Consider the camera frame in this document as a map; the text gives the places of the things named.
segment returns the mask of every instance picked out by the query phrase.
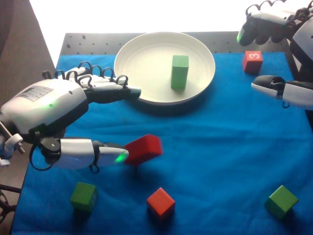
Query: round plate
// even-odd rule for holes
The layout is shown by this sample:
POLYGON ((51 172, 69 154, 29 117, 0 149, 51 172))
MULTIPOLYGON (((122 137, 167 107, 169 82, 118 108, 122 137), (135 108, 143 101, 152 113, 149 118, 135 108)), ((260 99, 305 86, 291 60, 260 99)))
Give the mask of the round plate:
POLYGON ((139 100, 154 105, 187 102, 208 87, 215 73, 210 50, 199 40, 174 32, 140 35, 118 52, 114 71, 116 77, 128 76, 128 85, 141 88, 139 100), (189 69, 184 91, 171 88, 173 55, 188 55, 189 69))

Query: block with number 3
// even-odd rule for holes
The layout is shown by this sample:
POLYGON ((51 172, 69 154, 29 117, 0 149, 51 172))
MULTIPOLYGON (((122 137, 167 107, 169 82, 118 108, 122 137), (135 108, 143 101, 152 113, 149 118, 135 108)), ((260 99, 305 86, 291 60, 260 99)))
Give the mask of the block with number 3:
POLYGON ((258 74, 263 63, 262 53, 260 51, 246 51, 243 67, 246 73, 258 74))

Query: white background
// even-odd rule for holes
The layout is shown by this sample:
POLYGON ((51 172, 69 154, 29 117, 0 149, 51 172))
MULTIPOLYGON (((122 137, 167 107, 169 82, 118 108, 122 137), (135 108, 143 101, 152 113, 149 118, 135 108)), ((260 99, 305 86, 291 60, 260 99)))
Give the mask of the white background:
MULTIPOLYGON (((263 0, 30 0, 56 66, 66 33, 239 31, 263 0)), ((276 2, 295 12, 310 0, 276 2)))

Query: plate rim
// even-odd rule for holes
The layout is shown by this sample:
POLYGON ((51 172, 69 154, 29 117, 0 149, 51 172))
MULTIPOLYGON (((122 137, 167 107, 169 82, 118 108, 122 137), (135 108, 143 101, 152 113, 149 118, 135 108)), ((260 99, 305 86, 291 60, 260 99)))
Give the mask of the plate rim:
MULTIPOLYGON (((215 71, 216 71, 216 64, 215 64, 214 56, 213 56, 212 52, 210 51, 210 49, 209 49, 203 42, 201 42, 199 39, 197 39, 197 38, 195 38, 195 37, 192 37, 192 36, 190 36, 190 35, 188 35, 188 34, 185 34, 185 33, 181 33, 181 32, 172 32, 172 31, 168 31, 168 32, 166 32, 166 31, 160 31, 160 32, 144 33, 144 34, 141 34, 141 35, 139 35, 139 36, 137 36, 137 37, 135 37, 135 38, 129 40, 124 46, 122 46, 122 48, 121 48, 121 49, 118 51, 118 53, 116 54, 116 57, 115 57, 115 60, 114 60, 114 72, 116 71, 116 68, 115 68, 115 66, 116 66, 116 59, 117 59, 119 53, 121 52, 121 50, 122 50, 124 47, 126 47, 128 43, 130 43, 130 42, 132 42, 132 41, 134 41, 134 40, 137 40, 137 38, 142 37, 142 36, 145 36, 145 35, 147 35, 147 34, 163 34, 163 33, 182 34, 182 35, 184 35, 184 36, 193 38, 193 39, 195 39, 196 41, 198 41, 199 43, 201 43, 201 44, 207 49, 207 51, 211 54, 212 59, 213 59, 213 77, 212 77, 211 82, 213 81, 214 75, 215 75, 215 71)), ((170 105, 183 104, 183 103, 185 103, 185 102, 187 102, 187 101, 189 101, 189 100, 191 100, 191 99, 196 98, 196 97, 199 96, 200 94, 202 94, 202 93, 208 88, 208 86, 211 84, 211 82, 210 82, 201 92, 199 92, 198 94, 196 94, 196 95, 194 95, 194 96, 192 96, 192 97, 190 97, 190 98, 186 98, 186 99, 179 100, 179 101, 154 102, 154 101, 149 101, 149 100, 146 100, 146 99, 142 99, 142 98, 140 98, 140 97, 139 97, 137 100, 139 100, 139 101, 141 101, 141 102, 144 102, 144 103, 147 103, 147 104, 153 104, 153 105, 158 105, 158 106, 170 106, 170 105)))

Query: green cube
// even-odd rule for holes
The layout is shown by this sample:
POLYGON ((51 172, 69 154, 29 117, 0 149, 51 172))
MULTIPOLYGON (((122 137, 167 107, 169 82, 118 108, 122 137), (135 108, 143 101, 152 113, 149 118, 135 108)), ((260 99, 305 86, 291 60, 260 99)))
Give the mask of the green cube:
POLYGON ((171 74, 171 88, 173 90, 184 90, 186 88, 188 67, 188 55, 173 55, 171 74))
POLYGON ((298 202, 285 186, 281 185, 266 201, 265 207, 276 218, 282 219, 287 212, 298 202))
POLYGON ((95 185, 78 182, 70 198, 70 202, 77 210, 92 212, 98 193, 95 185))

